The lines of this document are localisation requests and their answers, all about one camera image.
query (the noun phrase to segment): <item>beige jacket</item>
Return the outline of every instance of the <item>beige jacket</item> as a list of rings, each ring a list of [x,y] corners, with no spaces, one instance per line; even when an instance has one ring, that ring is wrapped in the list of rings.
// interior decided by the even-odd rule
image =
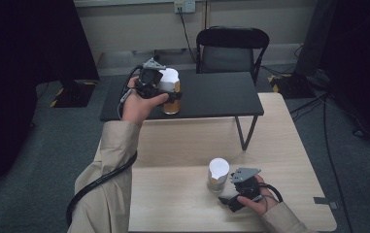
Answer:
[[[140,128],[131,122],[106,122],[99,156],[77,178],[76,193],[126,163],[138,147],[139,131]],[[130,168],[90,191],[76,206],[68,232],[128,232],[131,184]],[[285,203],[269,210],[263,220],[271,232],[312,232]]]

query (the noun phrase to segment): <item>dark gray table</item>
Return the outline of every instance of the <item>dark gray table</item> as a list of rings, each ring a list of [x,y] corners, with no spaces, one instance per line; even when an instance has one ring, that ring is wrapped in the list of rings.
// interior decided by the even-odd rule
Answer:
[[[175,115],[165,115],[160,108],[154,108],[148,119],[235,117],[242,150],[246,150],[257,118],[264,114],[250,73],[196,74],[195,71],[179,71],[179,79],[183,93],[181,110]],[[124,82],[125,78],[112,81],[100,120],[119,120],[118,99]],[[241,116],[253,116],[246,141],[238,118]]]

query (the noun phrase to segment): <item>table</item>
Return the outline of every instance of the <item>table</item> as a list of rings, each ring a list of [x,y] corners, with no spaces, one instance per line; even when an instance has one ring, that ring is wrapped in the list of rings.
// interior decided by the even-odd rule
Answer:
[[[251,146],[243,151],[234,117],[147,120],[133,165],[130,231],[261,232],[259,217],[242,209],[232,213],[206,186],[208,164],[215,157],[237,167],[261,168],[285,202],[310,228],[333,231],[336,221],[300,141],[283,97],[259,93],[265,115],[257,121]],[[240,117],[243,128],[251,116]],[[233,195],[226,183],[223,195]]]
[[[196,74],[195,71],[179,71],[179,79],[183,93],[181,110],[175,115],[167,116],[160,108],[154,108],[148,119],[235,117],[240,143],[242,149],[246,150],[257,118],[264,114],[251,74]],[[125,79],[112,81],[100,120],[118,120],[116,108],[124,82]],[[246,137],[240,126],[240,116],[253,116]]]

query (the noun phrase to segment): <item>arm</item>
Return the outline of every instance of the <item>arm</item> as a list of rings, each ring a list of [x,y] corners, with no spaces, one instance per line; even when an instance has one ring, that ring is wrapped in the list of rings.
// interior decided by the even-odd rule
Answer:
[[[128,86],[134,85],[134,79]],[[143,121],[153,107],[167,98],[168,95],[163,94],[145,100],[132,91],[124,103],[122,121],[104,124],[99,154],[76,180],[76,192],[126,163],[138,147]],[[131,182],[132,171],[129,168],[90,191],[73,212],[68,232],[127,232]]]
[[[259,175],[255,177],[259,183],[264,183]],[[258,203],[244,196],[239,196],[237,200],[258,213],[271,232],[315,232],[308,229],[285,202],[278,203],[269,189],[262,187],[260,194],[263,198]]]

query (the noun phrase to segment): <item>wall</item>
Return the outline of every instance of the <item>wall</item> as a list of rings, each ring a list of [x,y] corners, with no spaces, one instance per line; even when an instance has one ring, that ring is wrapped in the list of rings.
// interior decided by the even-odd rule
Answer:
[[[187,48],[184,27],[173,2],[124,5],[118,1],[75,1],[93,52]],[[271,46],[304,41],[316,0],[197,1],[196,12],[185,14],[190,46],[209,25],[257,27],[267,32]]]

